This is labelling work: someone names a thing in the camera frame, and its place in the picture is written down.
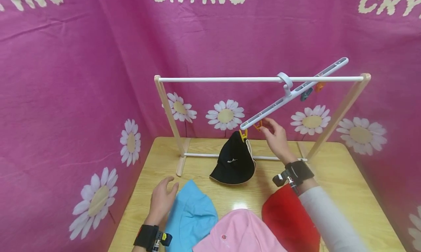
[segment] hand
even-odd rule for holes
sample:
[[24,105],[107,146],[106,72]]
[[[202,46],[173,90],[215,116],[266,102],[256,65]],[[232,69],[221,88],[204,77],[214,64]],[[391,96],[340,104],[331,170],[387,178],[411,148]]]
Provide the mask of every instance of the hand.
[[260,127],[260,130],[266,137],[266,142],[272,152],[281,160],[285,165],[297,161],[297,157],[291,152],[287,142],[285,129],[282,128],[277,122],[270,118],[264,118],[264,125],[267,125],[273,130],[273,133],[266,127]]
[[149,208],[149,215],[144,223],[145,225],[159,225],[171,210],[179,186],[179,183],[174,183],[171,192],[168,192],[167,186],[172,180],[174,180],[174,177],[167,177],[160,181],[155,189],[153,189],[151,206]]

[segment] left hand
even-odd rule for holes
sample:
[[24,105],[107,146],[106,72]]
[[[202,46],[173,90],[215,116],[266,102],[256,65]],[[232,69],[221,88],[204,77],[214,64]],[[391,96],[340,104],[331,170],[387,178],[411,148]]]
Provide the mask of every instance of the left hand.
[[149,215],[144,223],[145,225],[159,225],[171,210],[179,186],[179,183],[174,183],[171,192],[168,192],[168,183],[173,180],[174,177],[167,177],[160,181],[155,189],[153,189],[151,196],[151,206],[149,209]]

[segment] white sleeve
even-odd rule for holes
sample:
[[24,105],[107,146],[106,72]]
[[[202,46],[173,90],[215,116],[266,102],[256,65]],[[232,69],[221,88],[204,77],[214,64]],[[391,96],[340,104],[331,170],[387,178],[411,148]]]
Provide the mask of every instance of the white sleeve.
[[355,230],[321,186],[305,191],[299,196],[299,199],[330,252],[368,251]]

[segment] orange clothespin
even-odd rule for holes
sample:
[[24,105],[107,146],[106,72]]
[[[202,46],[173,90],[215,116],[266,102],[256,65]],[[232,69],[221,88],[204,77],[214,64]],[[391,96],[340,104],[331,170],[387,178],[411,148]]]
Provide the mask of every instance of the orange clothespin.
[[326,82],[319,82],[319,83],[317,83],[316,84],[315,91],[316,92],[320,92],[323,89],[323,87],[325,86],[325,84],[326,84]]
[[253,126],[256,128],[256,130],[260,131],[260,127],[263,126],[262,120],[260,120],[260,122],[258,122],[257,124],[253,124]]
[[239,130],[239,135],[241,136],[241,140],[243,142],[246,142],[246,139],[247,139],[247,129],[244,131],[244,134],[241,132],[241,130]]

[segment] black hat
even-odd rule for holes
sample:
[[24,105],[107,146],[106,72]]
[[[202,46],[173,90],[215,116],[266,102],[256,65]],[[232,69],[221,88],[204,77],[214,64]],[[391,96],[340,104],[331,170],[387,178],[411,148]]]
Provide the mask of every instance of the black hat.
[[256,169],[252,156],[250,142],[243,142],[240,133],[235,131],[222,147],[218,164],[210,177],[230,185],[245,183],[252,178]]

